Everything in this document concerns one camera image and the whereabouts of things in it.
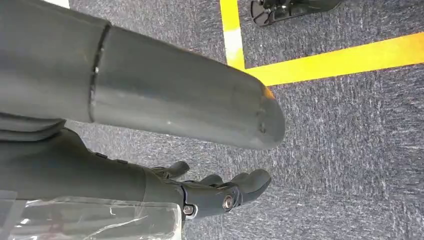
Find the gray carpet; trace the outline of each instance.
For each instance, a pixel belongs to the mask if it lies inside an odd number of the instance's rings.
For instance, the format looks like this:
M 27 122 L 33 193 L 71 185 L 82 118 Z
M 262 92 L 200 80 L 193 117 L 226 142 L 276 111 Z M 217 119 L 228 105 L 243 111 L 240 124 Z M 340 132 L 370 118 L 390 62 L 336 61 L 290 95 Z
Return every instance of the gray carpet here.
M 422 0 L 346 0 L 331 12 L 268 28 L 252 25 L 247 3 L 239 1 L 248 67 L 424 32 Z M 218 0 L 71 0 L 70 6 L 225 61 Z M 287 123 L 284 141 L 272 150 L 97 124 L 68 126 L 111 158 L 149 167 L 187 161 L 185 179 L 270 171 L 272 185 L 258 201 L 188 222 L 187 240 L 424 238 L 424 64 L 271 90 Z

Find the yellow floor line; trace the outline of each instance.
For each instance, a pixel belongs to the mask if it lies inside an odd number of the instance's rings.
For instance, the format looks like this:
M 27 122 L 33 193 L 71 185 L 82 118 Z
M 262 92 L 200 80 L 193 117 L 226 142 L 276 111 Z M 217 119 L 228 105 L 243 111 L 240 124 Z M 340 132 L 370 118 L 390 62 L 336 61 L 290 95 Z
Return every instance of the yellow floor line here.
M 227 64 L 265 85 L 424 63 L 424 32 L 245 69 L 237 0 L 220 0 Z
M 267 86 L 424 63 L 424 32 L 246 69 Z
M 237 0 L 220 0 L 220 5 L 227 65 L 243 71 L 245 57 Z

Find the plastic sheet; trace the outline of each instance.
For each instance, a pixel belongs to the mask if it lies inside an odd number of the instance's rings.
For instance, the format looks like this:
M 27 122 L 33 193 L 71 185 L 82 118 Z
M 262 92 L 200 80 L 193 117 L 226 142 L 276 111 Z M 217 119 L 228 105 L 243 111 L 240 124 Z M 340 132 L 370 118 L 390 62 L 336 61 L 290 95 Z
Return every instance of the plastic sheet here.
M 21 216 L 23 205 L 15 200 L 16 196 L 16 192 L 0 190 L 0 240 L 8 238 L 15 220 Z
M 8 212 L 5 221 L 13 222 L 8 237 L 3 239 L 181 239 L 181 209 L 175 203 L 118 201 L 83 197 L 61 197 L 47 201 L 12 201 L 12 197 L 9 198 L 8 200 L 0 200 L 0 203 L 2 201 L 5 203 L 4 206 L 0 206 L 2 207 L 0 213 Z M 21 202 L 22 208 L 19 210 L 19 207 L 17 207 L 11 211 L 11 204 L 18 202 Z

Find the dark gray robot limb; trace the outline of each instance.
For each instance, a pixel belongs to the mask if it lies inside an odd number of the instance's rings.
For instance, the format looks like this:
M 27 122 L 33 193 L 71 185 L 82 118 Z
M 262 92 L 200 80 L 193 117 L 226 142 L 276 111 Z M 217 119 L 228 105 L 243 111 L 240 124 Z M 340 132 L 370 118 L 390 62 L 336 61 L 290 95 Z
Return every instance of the dark gray robot limb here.
M 250 16 L 259 26 L 329 11 L 342 0 L 251 0 Z
M 256 170 L 227 183 L 216 175 L 179 182 L 174 179 L 189 170 L 185 162 L 146 168 L 111 160 L 89 151 L 66 128 L 44 140 L 2 142 L 0 154 L 0 189 L 17 192 L 19 200 L 73 196 L 175 203 L 183 210 L 183 219 L 229 212 L 257 199 L 271 181 L 266 171 Z
M 227 183 L 216 175 L 178 182 L 182 162 L 150 169 L 110 160 L 64 128 L 69 119 L 272 148 L 284 118 L 256 78 L 39 0 L 2 0 L 0 18 L 0 190 L 19 200 L 176 203 L 191 219 L 226 213 L 267 188 L 264 170 Z

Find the metal screw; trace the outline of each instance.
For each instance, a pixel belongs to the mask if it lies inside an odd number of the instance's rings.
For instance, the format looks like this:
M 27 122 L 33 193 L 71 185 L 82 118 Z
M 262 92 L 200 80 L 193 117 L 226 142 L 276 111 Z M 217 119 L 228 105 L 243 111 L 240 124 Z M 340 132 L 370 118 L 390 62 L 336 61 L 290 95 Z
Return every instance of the metal screw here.
M 185 205 L 184 208 L 182 209 L 182 212 L 185 215 L 192 215 L 195 212 L 195 208 L 190 205 Z
M 233 208 L 233 197 L 230 195 L 225 196 L 222 207 L 225 211 L 230 211 Z

